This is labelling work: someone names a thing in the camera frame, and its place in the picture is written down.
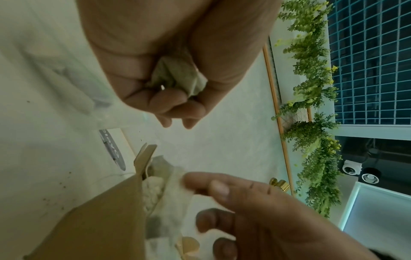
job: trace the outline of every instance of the wooden frame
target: wooden frame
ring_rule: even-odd
[[[270,82],[271,94],[272,94],[273,102],[274,102],[274,110],[275,110],[275,113],[278,114],[280,112],[280,106],[278,104],[277,92],[276,92],[275,85],[274,85],[274,78],[273,78],[273,75],[272,75],[270,57],[269,57],[269,54],[268,54],[267,44],[264,45],[264,47],[262,48],[262,51],[263,51],[263,54],[264,54],[265,66],[267,67],[268,80]],[[284,134],[284,128],[283,128],[283,123],[282,123],[282,118],[281,117],[277,118],[277,125],[278,125],[278,130],[279,130],[280,135],[281,135],[281,146],[283,147],[284,161],[286,163],[287,176],[288,176],[288,181],[290,183],[290,188],[291,188],[291,195],[293,195],[295,197],[294,181],[292,179],[290,160],[288,158],[287,143],[285,142],[285,140],[282,139],[282,136]]]

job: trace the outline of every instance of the hanging plant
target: hanging plant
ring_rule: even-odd
[[[301,196],[302,186],[308,183],[306,203],[325,217],[329,217],[333,205],[340,203],[336,182],[341,175],[338,169],[341,156],[337,154],[341,145],[328,133],[338,126],[332,121],[333,116],[316,113],[314,121],[294,123],[283,136],[288,142],[294,140],[293,151],[302,151],[305,158],[296,193]]]
[[[305,76],[307,80],[293,89],[294,96],[302,97],[302,101],[284,104],[272,120],[286,113],[297,113],[301,108],[317,108],[324,103],[324,98],[335,101],[337,96],[336,88],[332,86],[332,73],[338,68],[327,66],[330,51],[324,47],[327,27],[325,16],[332,6],[328,2],[319,3],[318,0],[289,0],[282,4],[282,8],[278,17],[283,21],[292,20],[288,30],[300,33],[289,41],[290,46],[283,52],[293,54],[292,57],[297,60],[294,74]],[[283,43],[279,40],[276,46]]]

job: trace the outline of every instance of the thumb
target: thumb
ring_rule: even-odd
[[[208,194],[219,204],[264,227],[270,227],[274,220],[275,223],[286,221],[290,204],[294,203],[292,197],[280,189],[272,187],[269,191],[262,193],[257,189],[228,186],[218,180],[211,181],[208,187]]]

